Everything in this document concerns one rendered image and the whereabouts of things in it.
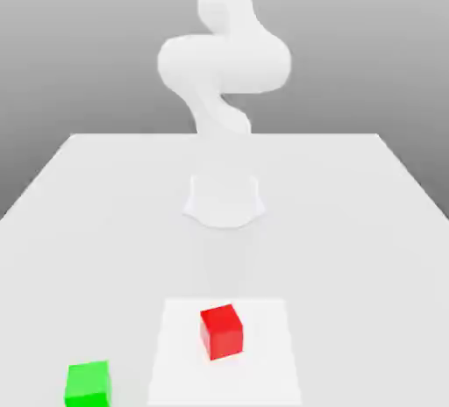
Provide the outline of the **small red cube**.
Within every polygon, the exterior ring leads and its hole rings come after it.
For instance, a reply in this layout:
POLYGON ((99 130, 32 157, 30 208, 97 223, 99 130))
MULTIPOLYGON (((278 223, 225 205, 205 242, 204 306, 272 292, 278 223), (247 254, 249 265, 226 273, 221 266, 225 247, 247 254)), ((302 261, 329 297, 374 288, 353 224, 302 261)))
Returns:
POLYGON ((243 352, 243 325, 230 303, 200 311, 200 336, 211 361, 243 352))

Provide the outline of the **small green cube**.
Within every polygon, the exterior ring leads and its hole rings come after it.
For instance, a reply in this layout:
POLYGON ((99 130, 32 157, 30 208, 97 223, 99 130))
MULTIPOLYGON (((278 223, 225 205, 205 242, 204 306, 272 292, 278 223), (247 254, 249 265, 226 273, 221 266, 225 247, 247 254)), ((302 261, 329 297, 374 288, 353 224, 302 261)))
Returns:
POLYGON ((65 407, 111 407, 108 361, 92 361, 68 366, 65 407))

